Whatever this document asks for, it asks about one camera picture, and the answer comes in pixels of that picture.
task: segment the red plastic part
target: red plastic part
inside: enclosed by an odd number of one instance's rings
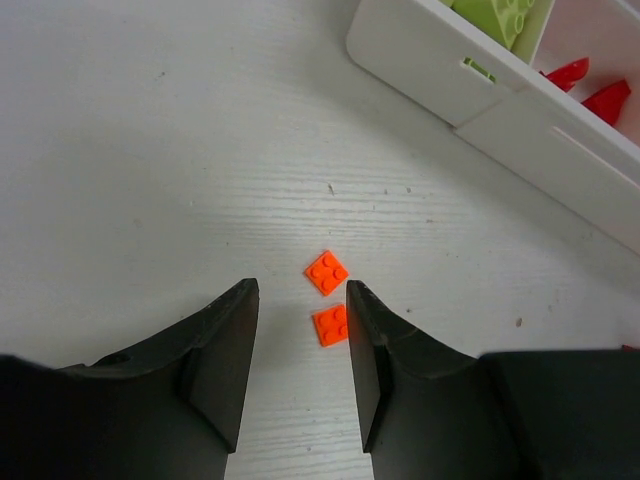
[[[620,118],[620,112],[629,95],[631,95],[631,88],[623,79],[597,91],[582,104],[609,125],[614,126]]]
[[[349,276],[347,269],[330,251],[324,252],[313,262],[304,274],[326,297],[333,292]]]
[[[313,315],[313,323],[318,332],[320,345],[330,347],[349,336],[347,329],[347,308],[344,305],[330,308]]]
[[[551,82],[564,92],[571,90],[578,80],[582,80],[589,71],[589,57],[581,58],[566,64],[545,75]]]

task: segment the table surface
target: table surface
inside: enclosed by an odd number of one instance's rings
[[[302,276],[324,249],[469,354],[640,343],[640,259],[354,65],[356,6],[5,1],[2,351],[90,363],[257,277],[227,478],[357,480],[349,347],[309,317],[344,286]]]

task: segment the lego stud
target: lego stud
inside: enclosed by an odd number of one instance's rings
[[[327,278],[327,279],[323,280],[322,281],[322,291],[323,291],[323,293],[325,291],[332,290],[333,284],[334,284],[334,282],[333,282],[332,278]]]
[[[336,258],[333,255],[325,255],[322,257],[322,264],[325,267],[334,268],[336,266]]]
[[[347,275],[348,275],[347,271],[341,267],[338,267],[333,271],[333,276],[335,277],[336,280],[339,280],[340,282],[345,278],[347,278]]]
[[[336,342],[340,341],[340,335],[337,332],[327,332],[324,334],[324,343],[333,345]]]
[[[520,35],[524,28],[524,15],[521,13],[514,13],[509,17],[508,33],[509,35]]]
[[[318,317],[318,324],[323,328],[330,328],[335,322],[335,319],[331,315],[320,315]]]
[[[347,312],[345,311],[344,308],[338,308],[333,312],[333,319],[338,323],[346,323]]]

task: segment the white storage box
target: white storage box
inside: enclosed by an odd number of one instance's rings
[[[457,135],[640,253],[635,8],[639,0],[537,0],[512,53],[439,0],[362,0],[347,49]],[[589,74],[569,94],[539,73],[582,57]],[[622,78],[632,94],[616,129],[580,101]]]

